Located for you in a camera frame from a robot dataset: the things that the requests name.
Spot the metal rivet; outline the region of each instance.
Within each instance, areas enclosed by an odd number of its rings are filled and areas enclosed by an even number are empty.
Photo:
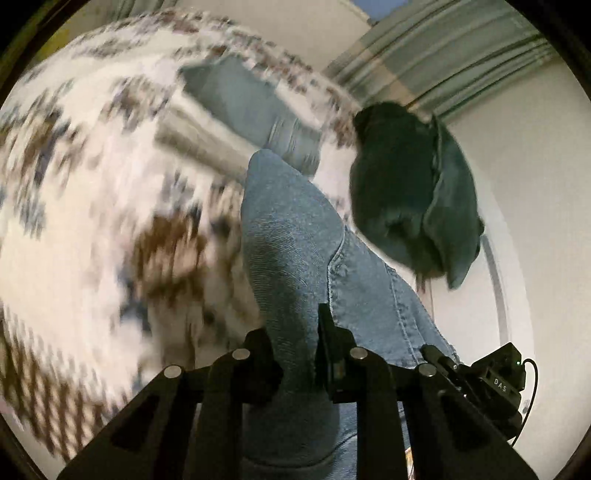
[[[437,368],[431,364],[421,364],[418,366],[418,372],[425,377],[434,377],[437,374]]]
[[[246,360],[251,356],[251,351],[246,348],[237,348],[232,352],[232,356],[234,357],[234,360]]]
[[[183,373],[183,370],[178,365],[170,365],[164,370],[166,378],[177,378],[181,373]]]
[[[354,346],[350,351],[349,355],[356,360],[363,360],[368,356],[368,351],[360,346]]]

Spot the blue jeans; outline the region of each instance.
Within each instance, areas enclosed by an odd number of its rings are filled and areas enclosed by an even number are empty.
[[[455,352],[408,284],[268,150],[250,161],[242,229],[246,270],[284,370],[271,404],[245,416],[243,477],[355,479],[356,406],[332,404],[314,381],[319,303],[358,345],[391,364],[414,368],[425,343]],[[409,447],[400,405],[399,412]]]

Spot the black cable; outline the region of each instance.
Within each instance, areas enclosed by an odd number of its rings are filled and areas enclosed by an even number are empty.
[[[525,422],[527,421],[527,419],[530,416],[531,413],[531,409],[534,408],[534,400],[535,400],[535,393],[538,391],[538,366],[535,364],[535,362],[531,359],[528,358],[526,360],[523,360],[523,364],[532,364],[534,367],[534,373],[535,373],[535,381],[534,381],[534,392],[531,395],[531,402],[530,402],[530,406],[527,409],[527,413],[525,414],[525,418],[523,419],[523,423],[521,424],[521,428],[519,430],[519,433],[517,434],[517,436],[513,439],[513,443],[511,443],[511,446],[513,447],[513,445],[515,444],[515,442],[517,441],[517,439],[519,438],[519,435],[521,435],[521,432],[523,432],[523,427],[525,427]]]

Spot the dark green garment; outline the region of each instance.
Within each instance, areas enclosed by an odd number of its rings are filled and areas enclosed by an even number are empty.
[[[353,219],[393,260],[458,288],[478,256],[484,225],[472,173],[457,142],[394,102],[354,119],[360,143],[350,174]]]
[[[234,55],[180,70],[184,91],[254,146],[279,155],[300,173],[313,176],[320,162],[318,130],[303,125],[275,94]]]

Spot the green curtain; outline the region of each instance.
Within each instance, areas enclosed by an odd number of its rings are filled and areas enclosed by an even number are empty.
[[[504,0],[411,0],[324,71],[363,105],[445,118],[556,57]]]

